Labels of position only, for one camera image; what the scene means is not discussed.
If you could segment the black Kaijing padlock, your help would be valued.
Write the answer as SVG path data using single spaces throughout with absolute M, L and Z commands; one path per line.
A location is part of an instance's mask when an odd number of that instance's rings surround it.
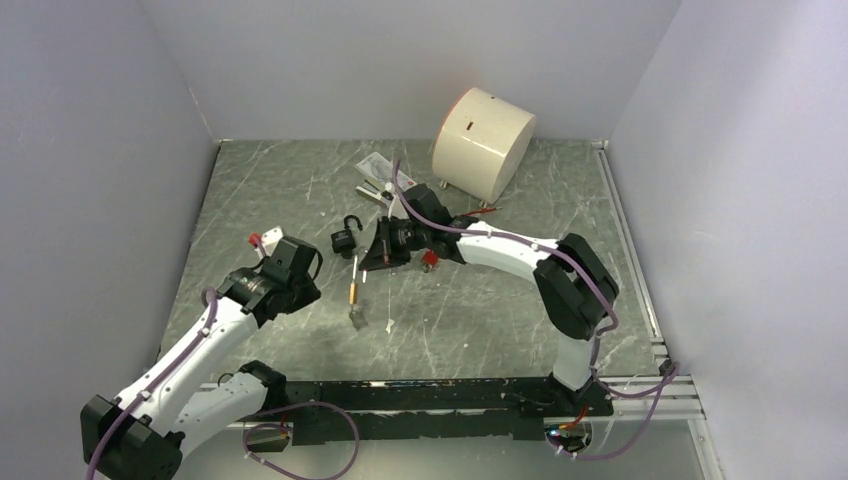
M 343 259 L 352 259 L 357 250 L 357 243 L 353 229 L 349 223 L 353 221 L 359 231 L 363 230 L 361 220 L 356 215 L 347 215 L 343 218 L 343 228 L 331 234 L 330 242 L 334 254 Z

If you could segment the brass padlock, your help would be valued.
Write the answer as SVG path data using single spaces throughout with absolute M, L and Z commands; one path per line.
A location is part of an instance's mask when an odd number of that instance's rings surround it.
M 359 254 L 355 253 L 353 255 L 352 261 L 352 269 L 351 269 L 351 281 L 349 285 L 349 298 L 348 303 L 351 309 L 357 308 L 359 306 L 359 287 L 360 287 L 360 274 L 359 270 Z

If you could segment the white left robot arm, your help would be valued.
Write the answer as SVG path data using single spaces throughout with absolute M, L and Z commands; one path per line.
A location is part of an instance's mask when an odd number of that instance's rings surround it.
M 260 361 L 222 385 L 204 380 L 232 350 L 283 314 L 316 302 L 323 256 L 313 245 L 281 236 L 259 242 L 257 264 L 230 272 L 202 292 L 204 311 L 146 373 L 111 398 L 94 396 L 80 413 L 86 478 L 171 479 L 183 460 L 230 423 L 277 418 L 287 379 Z

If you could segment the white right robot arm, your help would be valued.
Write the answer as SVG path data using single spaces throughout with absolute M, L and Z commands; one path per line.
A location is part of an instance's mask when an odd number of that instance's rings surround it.
M 559 333 L 551 405 L 564 415 L 578 412 L 589 398 L 598 326 L 611 317 L 620 293 L 587 240 L 574 233 L 560 240 L 528 237 L 474 216 L 452 215 L 424 184 L 397 200 L 406 217 L 379 220 L 359 270 L 400 267 L 410 263 L 413 252 L 430 250 L 441 260 L 485 266 L 531 282 Z

